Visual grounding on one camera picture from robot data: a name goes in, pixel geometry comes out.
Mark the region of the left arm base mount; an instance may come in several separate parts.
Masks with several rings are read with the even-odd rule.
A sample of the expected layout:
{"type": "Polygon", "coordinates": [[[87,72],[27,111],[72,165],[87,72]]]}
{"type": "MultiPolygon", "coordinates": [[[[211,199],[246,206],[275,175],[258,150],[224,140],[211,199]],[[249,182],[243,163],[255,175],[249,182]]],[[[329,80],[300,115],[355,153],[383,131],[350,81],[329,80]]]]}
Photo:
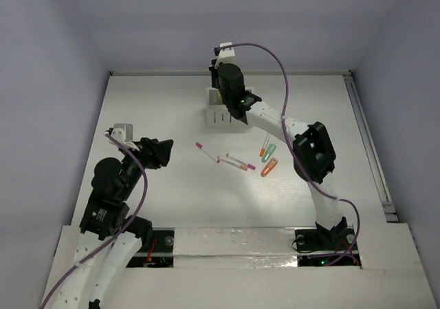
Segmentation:
{"type": "Polygon", "coordinates": [[[142,247],[128,263],[128,268],[172,268],[175,229],[154,228],[149,245],[142,247]]]}

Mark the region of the white marker pink caps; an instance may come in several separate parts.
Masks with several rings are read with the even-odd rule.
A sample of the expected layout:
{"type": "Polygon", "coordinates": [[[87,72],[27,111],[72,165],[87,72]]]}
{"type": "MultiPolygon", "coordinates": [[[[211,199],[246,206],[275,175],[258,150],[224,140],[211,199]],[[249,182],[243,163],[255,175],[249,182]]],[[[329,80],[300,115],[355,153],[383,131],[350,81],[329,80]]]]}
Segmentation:
{"type": "Polygon", "coordinates": [[[209,150],[206,149],[205,146],[203,146],[200,142],[196,142],[195,143],[196,147],[199,148],[205,155],[207,155],[209,157],[209,159],[211,159],[212,161],[214,161],[215,163],[219,164],[220,163],[220,158],[218,156],[216,156],[215,154],[211,153],[209,150]]]}

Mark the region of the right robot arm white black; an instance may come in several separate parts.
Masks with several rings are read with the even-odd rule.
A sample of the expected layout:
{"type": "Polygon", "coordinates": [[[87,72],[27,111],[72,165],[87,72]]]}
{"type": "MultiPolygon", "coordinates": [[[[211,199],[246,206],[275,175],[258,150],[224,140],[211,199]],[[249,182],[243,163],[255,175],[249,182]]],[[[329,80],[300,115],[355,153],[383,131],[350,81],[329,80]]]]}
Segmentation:
{"type": "Polygon", "coordinates": [[[233,63],[212,62],[212,84],[231,117],[259,128],[287,144],[294,154],[294,170],[307,183],[316,211],[316,239],[333,248],[347,228],[333,184],[336,153],[321,122],[307,124],[286,118],[245,88],[241,69],[233,63]]]}

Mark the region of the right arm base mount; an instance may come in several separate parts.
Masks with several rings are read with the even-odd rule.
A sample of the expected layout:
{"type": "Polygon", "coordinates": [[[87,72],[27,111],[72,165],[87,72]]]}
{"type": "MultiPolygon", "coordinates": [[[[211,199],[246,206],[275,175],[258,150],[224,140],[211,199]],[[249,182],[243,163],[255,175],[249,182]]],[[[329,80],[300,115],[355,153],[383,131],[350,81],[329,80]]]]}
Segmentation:
{"type": "Polygon", "coordinates": [[[362,265],[358,245],[352,245],[355,231],[345,230],[335,243],[325,244],[314,228],[295,230],[292,249],[298,254],[300,267],[357,266],[362,265]]]}

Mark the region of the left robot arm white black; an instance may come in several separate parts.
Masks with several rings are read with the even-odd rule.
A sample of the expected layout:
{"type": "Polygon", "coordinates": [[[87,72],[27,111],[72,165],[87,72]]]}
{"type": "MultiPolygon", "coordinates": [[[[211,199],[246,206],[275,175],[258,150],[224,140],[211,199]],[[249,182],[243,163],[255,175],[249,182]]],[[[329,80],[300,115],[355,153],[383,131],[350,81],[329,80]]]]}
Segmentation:
{"type": "Polygon", "coordinates": [[[153,242],[151,221],[138,217],[149,187],[146,170],[166,167],[174,142],[127,140],[116,127],[105,136],[124,157],[104,158],[95,166],[72,266],[41,308],[107,308],[127,264],[153,242]]]}

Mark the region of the white marker orange cap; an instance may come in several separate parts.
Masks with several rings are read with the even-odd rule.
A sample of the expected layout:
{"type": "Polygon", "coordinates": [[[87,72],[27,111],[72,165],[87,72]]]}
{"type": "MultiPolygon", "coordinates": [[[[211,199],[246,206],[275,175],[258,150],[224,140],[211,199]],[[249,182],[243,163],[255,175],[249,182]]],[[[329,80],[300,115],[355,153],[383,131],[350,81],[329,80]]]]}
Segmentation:
{"type": "Polygon", "coordinates": [[[266,136],[265,136],[265,139],[264,139],[264,141],[263,141],[263,144],[262,144],[262,147],[261,147],[260,153],[259,153],[259,156],[260,156],[260,157],[263,157],[263,156],[264,156],[265,151],[266,151],[266,149],[267,149],[267,146],[268,146],[268,144],[269,144],[270,138],[271,138],[271,134],[270,134],[270,133],[267,133],[266,136]]]}

